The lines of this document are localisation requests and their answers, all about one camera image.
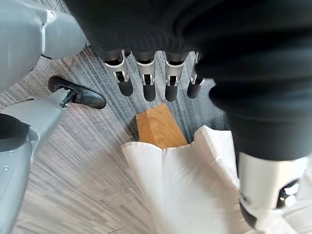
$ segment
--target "wooden block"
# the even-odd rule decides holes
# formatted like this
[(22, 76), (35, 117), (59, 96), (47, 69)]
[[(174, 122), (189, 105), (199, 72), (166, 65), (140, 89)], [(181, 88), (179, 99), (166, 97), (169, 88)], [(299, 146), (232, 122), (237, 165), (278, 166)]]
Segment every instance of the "wooden block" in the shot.
[(161, 149), (187, 144), (166, 104), (137, 114), (136, 123), (142, 142), (151, 143)]

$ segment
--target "floor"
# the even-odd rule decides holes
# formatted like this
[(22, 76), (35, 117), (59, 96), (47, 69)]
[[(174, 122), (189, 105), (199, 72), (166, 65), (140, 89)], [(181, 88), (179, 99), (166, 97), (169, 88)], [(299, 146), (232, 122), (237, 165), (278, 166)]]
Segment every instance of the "floor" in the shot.
[[(59, 0), (42, 0), (53, 9), (67, 12)], [(156, 99), (145, 101), (132, 56), (128, 59), (134, 86), (131, 97), (119, 93), (91, 48), (78, 55), (48, 60), (41, 58), (34, 70), (5, 93), (0, 109), (46, 96), (52, 75), (88, 86), (103, 94), (107, 106), (94, 110), (72, 104), (61, 125), (35, 157), (14, 234), (154, 234), (153, 221), (120, 150), (137, 141), (135, 115), (166, 102), (188, 142), (201, 125), (224, 128), (222, 113), (208, 99), (214, 85), (207, 80), (200, 96), (188, 99), (186, 90), (194, 54), (186, 61), (177, 100), (164, 97), (164, 56), (156, 55)]]

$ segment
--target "black fingertip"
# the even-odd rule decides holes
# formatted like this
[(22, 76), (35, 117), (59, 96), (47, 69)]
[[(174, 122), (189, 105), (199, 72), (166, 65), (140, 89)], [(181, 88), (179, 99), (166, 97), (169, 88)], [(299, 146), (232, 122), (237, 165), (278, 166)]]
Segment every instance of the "black fingertip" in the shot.
[(143, 94), (147, 101), (154, 101), (156, 97), (155, 85), (143, 85)]
[(131, 96), (133, 93), (133, 87), (132, 87), (132, 83), (131, 80), (129, 79), (128, 82), (120, 82), (118, 83), (119, 89), (121, 91), (121, 93), (124, 96)]
[(174, 101), (177, 95), (177, 86), (166, 85), (165, 97), (167, 101)]
[(199, 94), (201, 86), (199, 84), (192, 84), (190, 82), (189, 87), (187, 88), (187, 96), (189, 98), (196, 98)]

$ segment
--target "white fabric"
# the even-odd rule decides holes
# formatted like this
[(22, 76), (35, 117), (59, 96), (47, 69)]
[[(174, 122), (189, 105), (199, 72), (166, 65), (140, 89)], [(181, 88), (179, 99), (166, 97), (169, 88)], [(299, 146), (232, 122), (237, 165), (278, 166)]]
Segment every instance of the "white fabric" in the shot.
[[(257, 233), (240, 212), (230, 131), (203, 126), (186, 146), (161, 150), (130, 142), (122, 150), (160, 234)], [(298, 199), (284, 218), (270, 220), (266, 234), (312, 233), (311, 163)]]

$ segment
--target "metal bracket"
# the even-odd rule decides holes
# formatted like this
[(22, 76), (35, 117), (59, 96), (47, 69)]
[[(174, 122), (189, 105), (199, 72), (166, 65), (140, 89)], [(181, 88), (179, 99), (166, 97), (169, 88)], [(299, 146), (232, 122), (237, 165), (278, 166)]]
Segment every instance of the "metal bracket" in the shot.
[[(199, 57), (199, 53), (196, 52), (195, 53), (195, 60), (194, 60), (194, 65), (193, 65), (193, 70), (192, 70), (192, 74), (191, 74), (191, 83), (192, 85), (196, 84), (196, 80), (197, 80), (197, 73), (195, 71), (195, 65), (198, 63), (198, 57)], [(199, 85), (202, 85), (204, 83), (205, 79), (202, 79), (202, 81), (200, 83), (198, 83)]]
[(108, 70), (113, 73), (114, 79), (117, 83), (129, 81), (128, 69), (127, 69), (127, 64), (126, 64), (126, 56), (125, 56), (124, 50), (121, 51), (121, 54), (122, 54), (122, 61), (120, 64), (110, 65), (110, 64), (104, 63), (105, 66), (108, 68)]
[(136, 62), (143, 85), (154, 85), (155, 83), (155, 59), (150, 63)]
[(182, 74), (184, 62), (179, 65), (172, 65), (166, 60), (166, 84), (177, 86)]

